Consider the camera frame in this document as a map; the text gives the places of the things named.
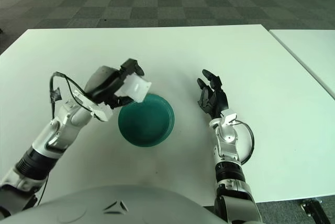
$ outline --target robot finger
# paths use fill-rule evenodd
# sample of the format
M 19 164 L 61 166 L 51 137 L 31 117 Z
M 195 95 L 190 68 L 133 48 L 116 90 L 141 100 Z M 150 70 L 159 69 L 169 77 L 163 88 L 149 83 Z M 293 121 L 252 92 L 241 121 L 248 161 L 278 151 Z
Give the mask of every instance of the robot finger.
M 205 87 L 207 86 L 207 85 L 205 84 L 205 82 L 202 81 L 202 79 L 197 79 L 197 83 L 198 83 L 200 89 L 203 89 L 203 88 L 205 88 Z

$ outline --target white table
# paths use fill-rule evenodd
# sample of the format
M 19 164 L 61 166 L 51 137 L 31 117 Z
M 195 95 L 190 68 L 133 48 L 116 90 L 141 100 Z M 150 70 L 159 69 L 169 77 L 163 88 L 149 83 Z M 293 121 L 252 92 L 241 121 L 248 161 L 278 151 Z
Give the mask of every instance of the white table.
M 52 171 L 43 201 L 141 184 L 212 205 L 214 133 L 197 104 L 203 68 L 220 75 L 230 108 L 254 131 L 255 151 L 243 169 L 257 202 L 335 194 L 335 102 L 261 25 L 26 31 L 0 57 L 1 175 L 49 122 L 54 71 L 84 86 L 99 66 L 119 67 L 127 58 L 138 59 L 151 92 L 172 105 L 173 132 L 139 148 L 121 136 L 118 110 L 108 123 L 93 120 Z M 243 154 L 249 140 L 239 129 Z
M 335 30 L 274 29 L 270 33 L 335 99 Z

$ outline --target black bracket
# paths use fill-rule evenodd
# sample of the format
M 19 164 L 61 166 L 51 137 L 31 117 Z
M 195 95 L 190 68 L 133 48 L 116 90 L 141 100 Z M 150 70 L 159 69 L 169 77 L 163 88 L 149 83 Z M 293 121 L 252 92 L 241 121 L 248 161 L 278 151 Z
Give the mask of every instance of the black bracket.
M 330 221 L 321 207 L 321 200 L 307 199 L 301 203 L 301 208 L 308 217 L 313 217 L 316 224 L 330 224 Z

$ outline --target silver arm segment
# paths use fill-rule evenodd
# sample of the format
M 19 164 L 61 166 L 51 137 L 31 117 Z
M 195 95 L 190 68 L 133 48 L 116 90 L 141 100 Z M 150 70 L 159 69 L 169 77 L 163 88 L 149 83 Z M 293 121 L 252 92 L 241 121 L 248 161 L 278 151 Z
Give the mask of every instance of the silver arm segment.
M 214 128 L 216 140 L 214 160 L 217 180 L 216 214 L 227 223 L 234 220 L 262 221 L 257 205 L 245 182 L 242 165 L 237 153 L 238 135 L 234 129 L 237 114 L 226 109 L 221 118 L 213 119 L 209 126 Z
M 90 111 L 71 99 L 60 108 L 58 115 L 43 129 L 32 147 L 48 158 L 59 159 L 91 118 Z
M 34 206 L 37 201 L 35 193 L 92 117 L 109 121 L 113 115 L 112 108 L 131 99 L 139 103 L 144 100 L 151 83 L 140 75 L 144 72 L 137 61 L 129 59 L 120 71 L 100 67 L 87 83 L 90 95 L 74 90 L 73 98 L 61 106 L 57 116 L 45 126 L 30 149 L 0 182 L 0 220 Z M 127 97 L 117 97 L 117 91 Z

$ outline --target wire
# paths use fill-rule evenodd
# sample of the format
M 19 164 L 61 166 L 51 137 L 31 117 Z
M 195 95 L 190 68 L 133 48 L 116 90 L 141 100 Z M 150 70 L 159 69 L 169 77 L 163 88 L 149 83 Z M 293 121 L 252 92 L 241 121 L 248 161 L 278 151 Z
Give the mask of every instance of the wire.
M 244 125 L 247 128 L 247 130 L 249 131 L 249 134 L 250 134 L 250 137 L 251 137 L 251 148 L 250 148 L 250 151 L 249 151 L 248 155 L 241 161 L 241 164 L 244 165 L 244 164 L 247 163 L 248 160 L 250 160 L 250 158 L 252 156 L 252 153 L 253 153 L 253 150 L 255 149 L 255 137 L 253 135 L 253 132 L 252 132 L 250 126 L 247 123 L 244 123 L 241 120 L 235 120 L 235 121 L 238 122 L 238 124 L 234 124 L 233 126 Z
M 46 180 L 46 183 L 44 184 L 44 188 L 43 188 L 41 197 L 40 197 L 40 199 L 38 200 L 37 206 L 39 206 L 40 203 L 41 203 L 41 200 L 42 200 L 42 197 L 43 197 L 43 195 L 44 195 L 44 192 L 46 191 L 46 187 L 47 187 L 48 180 L 49 180 L 49 175 L 47 175 L 47 180 Z
M 68 76 L 66 76 L 65 74 L 61 73 L 61 72 L 55 72 L 53 73 L 53 75 L 51 76 L 50 78 L 50 83 L 49 83 L 49 90 L 50 90 L 50 100 L 51 100 L 51 119 L 54 119 L 54 112 L 55 112 L 55 99 L 53 97 L 54 95 L 54 90 L 53 90 L 53 79 L 54 77 L 57 76 L 57 77 L 62 77 L 66 80 L 66 83 L 68 84 L 68 87 L 69 87 L 69 91 L 70 91 L 70 94 L 73 98 L 73 100 L 79 105 L 81 106 L 82 108 L 84 108 L 85 110 L 87 111 L 91 111 L 90 109 L 88 109 L 87 107 L 83 106 L 81 103 L 79 103 L 79 101 L 74 97 L 73 95 L 73 92 L 72 92 L 72 89 L 71 89 L 71 85 L 70 85 L 70 82 L 84 95 L 86 96 L 86 93 L 85 91 L 75 82 L 73 81 L 71 78 L 69 78 Z
M 66 82 L 67 82 L 67 84 L 68 84 L 68 87 L 69 87 L 69 90 L 70 90 L 70 94 L 71 94 L 72 98 L 74 99 L 74 101 L 75 101 L 79 106 L 83 107 L 85 110 L 91 111 L 90 109 L 86 108 L 85 106 L 83 106 L 81 103 L 78 102 L 78 100 L 74 97 L 74 95 L 73 95 L 73 93 L 72 93 L 71 85 L 70 85 L 70 83 L 69 83 L 68 78 L 66 77 L 65 80 L 66 80 Z

